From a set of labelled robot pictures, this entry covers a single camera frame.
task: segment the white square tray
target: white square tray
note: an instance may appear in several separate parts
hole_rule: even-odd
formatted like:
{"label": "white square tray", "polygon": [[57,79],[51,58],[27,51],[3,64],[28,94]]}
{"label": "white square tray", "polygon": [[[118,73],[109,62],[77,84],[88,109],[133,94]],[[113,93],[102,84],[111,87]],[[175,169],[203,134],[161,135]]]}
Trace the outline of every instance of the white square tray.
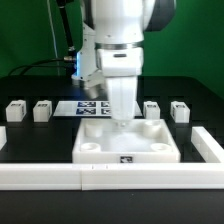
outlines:
{"label": "white square tray", "polygon": [[180,152],[164,120],[82,119],[73,163],[178,163]]}

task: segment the green wall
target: green wall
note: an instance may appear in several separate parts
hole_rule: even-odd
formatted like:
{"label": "green wall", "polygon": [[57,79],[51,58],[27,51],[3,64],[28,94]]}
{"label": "green wall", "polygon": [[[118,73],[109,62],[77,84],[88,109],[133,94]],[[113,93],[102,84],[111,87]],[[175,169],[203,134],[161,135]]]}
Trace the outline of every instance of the green wall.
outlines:
{"label": "green wall", "polygon": [[[1,0],[0,76],[15,66],[54,58],[46,0]],[[55,1],[51,0],[59,56],[67,48]],[[177,0],[175,18],[158,33],[145,34],[144,75],[197,78],[224,98],[224,1]],[[81,46],[78,1],[68,5],[73,39]],[[32,74],[55,74],[33,69]]]}

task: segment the black table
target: black table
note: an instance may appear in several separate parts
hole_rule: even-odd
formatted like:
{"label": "black table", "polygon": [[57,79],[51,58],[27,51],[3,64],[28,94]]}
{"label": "black table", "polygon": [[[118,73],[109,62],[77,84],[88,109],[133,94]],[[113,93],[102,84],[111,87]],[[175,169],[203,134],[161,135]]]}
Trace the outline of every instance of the black table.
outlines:
{"label": "black table", "polygon": [[[24,99],[28,112],[21,123],[7,123],[5,108]],[[0,79],[0,126],[7,127],[1,163],[71,163],[80,118],[51,117],[34,123],[38,100],[87,100],[65,77],[22,76]],[[105,100],[102,94],[98,100]],[[156,101],[181,152],[181,162],[204,162],[190,142],[192,126],[204,126],[224,147],[224,100],[197,80],[186,77],[141,77],[137,101]],[[191,109],[189,124],[175,124],[170,102]],[[1,223],[223,223],[224,190],[2,191]]]}

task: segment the robotic arm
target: robotic arm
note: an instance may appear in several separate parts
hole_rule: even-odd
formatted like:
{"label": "robotic arm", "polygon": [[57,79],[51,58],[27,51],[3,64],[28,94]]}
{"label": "robotic arm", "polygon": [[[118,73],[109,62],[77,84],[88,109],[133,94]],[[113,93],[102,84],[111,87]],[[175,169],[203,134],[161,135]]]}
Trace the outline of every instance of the robotic arm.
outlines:
{"label": "robotic arm", "polygon": [[[171,4],[174,11],[175,0],[81,0],[86,29],[95,41],[95,74],[105,78],[112,118],[118,122],[129,121],[135,114],[143,31],[159,24],[150,24],[156,9],[169,9]],[[159,30],[161,21],[154,29]]]}

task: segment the small white block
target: small white block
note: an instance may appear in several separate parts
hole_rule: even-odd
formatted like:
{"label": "small white block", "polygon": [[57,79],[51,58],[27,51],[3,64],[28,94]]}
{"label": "small white block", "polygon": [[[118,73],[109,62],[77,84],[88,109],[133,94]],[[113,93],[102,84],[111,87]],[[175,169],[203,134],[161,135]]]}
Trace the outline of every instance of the small white block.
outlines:
{"label": "small white block", "polygon": [[160,108],[157,102],[152,101],[144,102],[143,114],[146,119],[159,120]]}
{"label": "small white block", "polygon": [[34,122],[48,122],[52,114],[52,102],[48,100],[38,101],[33,108]]}
{"label": "small white block", "polygon": [[170,114],[176,123],[189,123],[190,109],[184,102],[171,102]]}
{"label": "small white block", "polygon": [[5,127],[0,126],[0,150],[7,142]]}
{"label": "small white block", "polygon": [[26,115],[26,101],[12,101],[6,108],[8,122],[21,122]]}

